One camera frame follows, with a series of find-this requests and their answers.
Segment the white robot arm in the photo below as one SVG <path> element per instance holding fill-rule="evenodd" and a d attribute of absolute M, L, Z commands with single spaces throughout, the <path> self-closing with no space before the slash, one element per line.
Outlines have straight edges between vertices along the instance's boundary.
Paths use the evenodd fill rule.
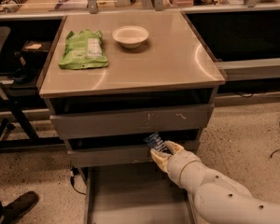
<path fill-rule="evenodd" d="M 152 148 L 152 160 L 193 200 L 209 224 L 280 224 L 280 204 L 268 203 L 221 172 L 204 165 L 194 153 L 166 141 L 166 151 Z"/>

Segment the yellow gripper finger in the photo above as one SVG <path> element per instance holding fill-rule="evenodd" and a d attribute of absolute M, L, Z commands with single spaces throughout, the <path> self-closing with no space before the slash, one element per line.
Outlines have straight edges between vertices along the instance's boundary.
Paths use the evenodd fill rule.
<path fill-rule="evenodd" d="M 150 150 L 151 158 L 158 165 L 158 167 L 165 173 L 168 172 L 168 160 L 171 158 L 171 155 L 164 152 L 159 152 L 156 149 Z"/>
<path fill-rule="evenodd" d="M 183 146 L 173 141 L 165 141 L 164 144 L 173 155 L 185 150 Z"/>

